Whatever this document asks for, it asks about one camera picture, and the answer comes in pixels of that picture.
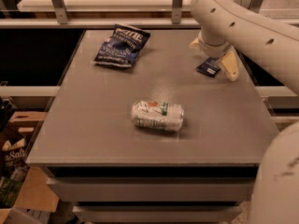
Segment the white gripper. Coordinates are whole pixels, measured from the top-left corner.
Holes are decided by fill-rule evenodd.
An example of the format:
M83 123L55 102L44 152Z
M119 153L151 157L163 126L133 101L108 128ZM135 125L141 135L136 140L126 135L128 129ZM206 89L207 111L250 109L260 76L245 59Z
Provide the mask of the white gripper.
M220 36L208 31L201 31L198 38L190 43L190 49L202 50L211 58L220 58L218 65L221 71L231 80L236 81L239 76L238 60L231 44Z

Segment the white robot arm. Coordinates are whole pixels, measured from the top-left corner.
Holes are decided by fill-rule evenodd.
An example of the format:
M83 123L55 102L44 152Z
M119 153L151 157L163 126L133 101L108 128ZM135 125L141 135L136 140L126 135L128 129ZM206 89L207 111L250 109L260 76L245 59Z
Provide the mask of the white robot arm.
M298 92L298 29L249 10L251 0L191 0L202 51L218 57L227 44ZM249 224L299 224L299 123L271 142L259 166Z

